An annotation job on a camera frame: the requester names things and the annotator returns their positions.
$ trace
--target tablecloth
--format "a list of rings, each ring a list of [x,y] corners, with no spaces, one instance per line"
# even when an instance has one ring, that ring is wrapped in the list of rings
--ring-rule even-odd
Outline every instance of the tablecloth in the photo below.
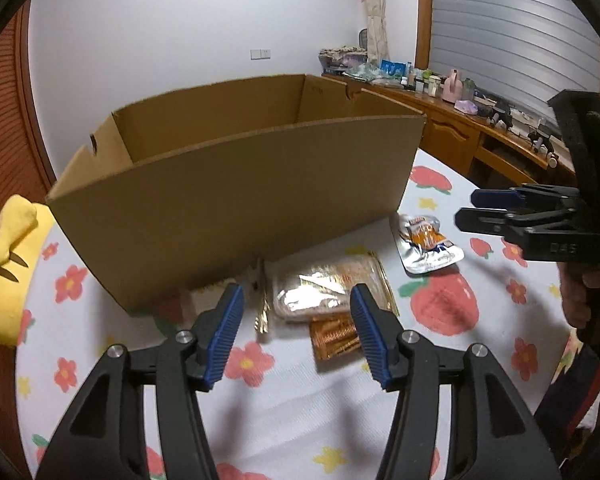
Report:
[[[535,410],[569,336],[557,268],[526,262],[517,247],[499,237],[459,232],[454,214],[469,204],[474,189],[418,152],[400,204],[404,214],[436,215],[443,234],[464,249],[454,272],[410,278],[388,220],[313,251],[316,257],[323,251],[375,251],[405,328],[450,348],[486,344]],[[220,293],[208,290],[207,299]],[[158,344],[187,325],[178,321],[127,314],[89,273],[61,229],[51,229],[31,280],[16,361],[18,421],[32,475],[104,349],[113,342],[129,349]],[[211,393],[198,396],[221,480],[375,478],[397,394],[381,391],[361,353],[317,365],[307,326],[275,320],[270,337],[258,341],[253,321],[254,312],[246,312],[225,377]],[[445,475],[449,417],[450,389],[443,387],[434,479]],[[163,480],[152,387],[145,395],[145,430],[151,478]]]

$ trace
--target pink jug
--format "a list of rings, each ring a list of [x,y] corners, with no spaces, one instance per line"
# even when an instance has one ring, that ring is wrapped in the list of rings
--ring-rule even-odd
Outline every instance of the pink jug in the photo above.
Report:
[[[453,104],[462,99],[462,81],[460,81],[458,70],[453,69],[446,78],[442,99]]]

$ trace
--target blue package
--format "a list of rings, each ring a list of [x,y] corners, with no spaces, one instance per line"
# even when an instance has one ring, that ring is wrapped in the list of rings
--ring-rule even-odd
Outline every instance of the blue package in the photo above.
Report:
[[[401,79],[407,73],[407,66],[404,63],[393,63],[383,59],[382,63],[380,64],[380,70],[384,70],[390,76],[395,77],[396,79]]]

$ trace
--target ribbed blue pad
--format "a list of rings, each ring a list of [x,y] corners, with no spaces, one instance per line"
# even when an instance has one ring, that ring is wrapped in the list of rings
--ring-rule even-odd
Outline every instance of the ribbed blue pad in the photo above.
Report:
[[[356,331],[360,338],[366,362],[369,364],[371,376],[385,390],[389,380],[391,380],[387,347],[378,330],[376,321],[371,316],[368,306],[366,306],[365,300],[357,287],[354,287],[351,291],[351,317],[356,325]]]
[[[218,329],[208,346],[208,363],[202,380],[209,389],[222,379],[224,366],[234,345],[235,335],[238,333],[243,309],[244,294],[242,293],[242,287],[239,286],[224,310],[222,320],[218,324]]]

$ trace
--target gray blind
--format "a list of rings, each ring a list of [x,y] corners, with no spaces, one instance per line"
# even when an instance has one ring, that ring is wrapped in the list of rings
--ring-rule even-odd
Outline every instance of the gray blind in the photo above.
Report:
[[[429,67],[555,122],[560,90],[600,91],[600,38],[571,0],[433,0]]]

